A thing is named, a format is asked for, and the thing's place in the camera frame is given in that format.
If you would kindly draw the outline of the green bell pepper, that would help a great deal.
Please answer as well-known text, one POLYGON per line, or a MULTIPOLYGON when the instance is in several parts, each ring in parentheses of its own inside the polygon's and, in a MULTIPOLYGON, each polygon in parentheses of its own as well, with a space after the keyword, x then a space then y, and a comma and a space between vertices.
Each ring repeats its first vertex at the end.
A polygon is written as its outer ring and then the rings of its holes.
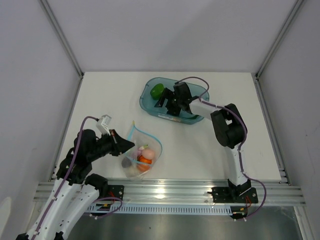
POLYGON ((164 89, 164 85, 162 83, 158 83, 150 90, 150 96, 153 100, 159 100, 162 96, 164 89))

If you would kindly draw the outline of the purple eggplant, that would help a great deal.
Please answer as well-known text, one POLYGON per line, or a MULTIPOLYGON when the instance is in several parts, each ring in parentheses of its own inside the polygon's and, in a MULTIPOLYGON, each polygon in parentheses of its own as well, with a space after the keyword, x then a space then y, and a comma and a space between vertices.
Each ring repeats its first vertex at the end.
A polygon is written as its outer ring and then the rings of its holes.
POLYGON ((123 168, 129 168, 135 162, 138 161, 138 158, 142 155, 142 151, 146 150, 149 147, 148 144, 142 145, 140 147, 133 147, 124 154, 124 158, 121 161, 121 166, 123 168))

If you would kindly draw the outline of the clear zip top bag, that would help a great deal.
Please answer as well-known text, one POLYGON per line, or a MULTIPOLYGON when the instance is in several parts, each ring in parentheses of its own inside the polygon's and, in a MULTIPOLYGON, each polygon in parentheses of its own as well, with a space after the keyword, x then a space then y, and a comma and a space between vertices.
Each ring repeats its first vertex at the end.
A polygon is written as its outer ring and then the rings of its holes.
POLYGON ((162 155, 162 143, 154 135, 139 129, 135 122, 128 132, 127 140, 133 142, 134 147, 124 154, 122 170, 128 179, 141 180, 162 155))

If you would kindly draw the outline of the brown egg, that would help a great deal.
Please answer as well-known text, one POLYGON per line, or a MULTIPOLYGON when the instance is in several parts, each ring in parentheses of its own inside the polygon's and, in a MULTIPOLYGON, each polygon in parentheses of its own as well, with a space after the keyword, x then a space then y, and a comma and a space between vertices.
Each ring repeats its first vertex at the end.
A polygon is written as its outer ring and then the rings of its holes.
POLYGON ((148 159, 148 160, 153 160, 154 157, 155 157, 155 152, 152 150, 152 149, 144 149, 142 152, 141 152, 141 155, 145 158, 145 159, 148 159))

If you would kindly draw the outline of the orange tomato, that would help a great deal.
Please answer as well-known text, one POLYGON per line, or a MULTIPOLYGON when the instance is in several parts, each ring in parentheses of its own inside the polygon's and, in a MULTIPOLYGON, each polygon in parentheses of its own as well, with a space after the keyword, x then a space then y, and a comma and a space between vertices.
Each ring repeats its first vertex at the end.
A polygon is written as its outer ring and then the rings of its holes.
POLYGON ((150 170, 152 163, 153 161, 151 159, 147 159, 140 155, 136 167, 140 172, 144 173, 150 170))

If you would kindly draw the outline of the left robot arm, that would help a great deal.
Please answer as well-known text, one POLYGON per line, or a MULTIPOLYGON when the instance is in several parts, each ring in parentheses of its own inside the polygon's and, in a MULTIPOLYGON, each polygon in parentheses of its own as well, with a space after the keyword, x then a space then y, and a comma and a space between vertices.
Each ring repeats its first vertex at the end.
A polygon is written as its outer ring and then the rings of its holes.
POLYGON ((108 180, 91 173, 92 163, 106 155, 118 157, 135 144, 112 129, 97 137, 81 130, 60 163, 53 189, 33 226, 18 240, 66 240, 75 224, 96 200, 110 200, 108 180))

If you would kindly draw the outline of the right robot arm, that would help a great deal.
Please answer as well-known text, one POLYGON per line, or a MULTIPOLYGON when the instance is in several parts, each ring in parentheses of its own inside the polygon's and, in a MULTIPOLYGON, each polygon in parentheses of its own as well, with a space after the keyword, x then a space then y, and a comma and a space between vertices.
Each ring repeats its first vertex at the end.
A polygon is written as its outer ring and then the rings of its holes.
POLYGON ((247 139, 247 127, 233 103, 220 106, 206 101, 201 95, 192 95, 189 86, 183 81, 174 84, 173 90, 151 90, 154 105, 161 108, 165 105, 167 113, 178 116, 181 111, 199 115, 212 122, 218 143, 227 154, 229 177, 227 187, 213 187, 209 192, 215 203, 242 203, 247 192, 252 188, 252 181, 245 174, 242 146, 247 139))

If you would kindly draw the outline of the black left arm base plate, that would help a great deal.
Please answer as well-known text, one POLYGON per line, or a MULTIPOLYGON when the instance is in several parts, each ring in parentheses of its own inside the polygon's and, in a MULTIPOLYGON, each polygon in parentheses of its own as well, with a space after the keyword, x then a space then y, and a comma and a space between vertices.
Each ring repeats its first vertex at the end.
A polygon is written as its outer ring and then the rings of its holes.
POLYGON ((123 200, 124 190, 125 190, 124 185, 109 185, 106 196, 109 198, 119 198, 123 200))

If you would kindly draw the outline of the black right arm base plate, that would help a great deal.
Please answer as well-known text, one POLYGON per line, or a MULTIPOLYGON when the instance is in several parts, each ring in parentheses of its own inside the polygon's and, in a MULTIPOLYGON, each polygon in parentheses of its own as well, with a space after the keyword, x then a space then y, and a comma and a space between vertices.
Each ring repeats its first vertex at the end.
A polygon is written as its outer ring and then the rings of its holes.
POLYGON ((220 204, 245 204, 248 203, 257 204, 259 202, 257 190, 254 187, 245 190, 242 193, 236 193, 230 187, 216 186, 212 187, 207 194, 212 196, 214 203, 220 204))

